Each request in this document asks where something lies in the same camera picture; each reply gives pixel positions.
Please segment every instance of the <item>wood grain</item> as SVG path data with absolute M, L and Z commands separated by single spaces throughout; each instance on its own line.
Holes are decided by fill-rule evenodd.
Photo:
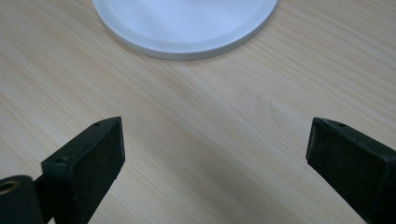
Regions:
M 0 178 L 122 116 L 127 162 L 91 223 L 363 223 L 306 164 L 311 120 L 396 148 L 392 0 L 280 0 L 192 62 L 128 49 L 90 0 L 2 0 L 0 30 Z

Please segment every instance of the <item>table surface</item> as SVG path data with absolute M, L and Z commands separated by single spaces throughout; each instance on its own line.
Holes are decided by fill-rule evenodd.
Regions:
M 191 62 L 128 49 L 90 0 L 2 0 L 0 29 L 0 178 L 122 116 L 90 223 L 364 223 L 306 163 L 312 118 L 396 148 L 394 0 L 279 0 L 245 45 Z

